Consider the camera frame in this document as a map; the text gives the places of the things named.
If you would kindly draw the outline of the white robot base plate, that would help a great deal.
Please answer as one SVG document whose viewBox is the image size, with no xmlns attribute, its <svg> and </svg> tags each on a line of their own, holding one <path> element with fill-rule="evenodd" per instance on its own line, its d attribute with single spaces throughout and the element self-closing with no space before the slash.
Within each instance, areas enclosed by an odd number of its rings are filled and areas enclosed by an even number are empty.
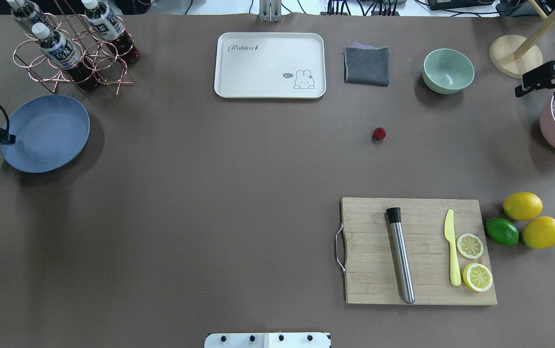
<svg viewBox="0 0 555 348">
<path fill-rule="evenodd" d="M 330 348 L 332 339 L 323 332 L 213 333 L 205 348 Z"/>
</svg>

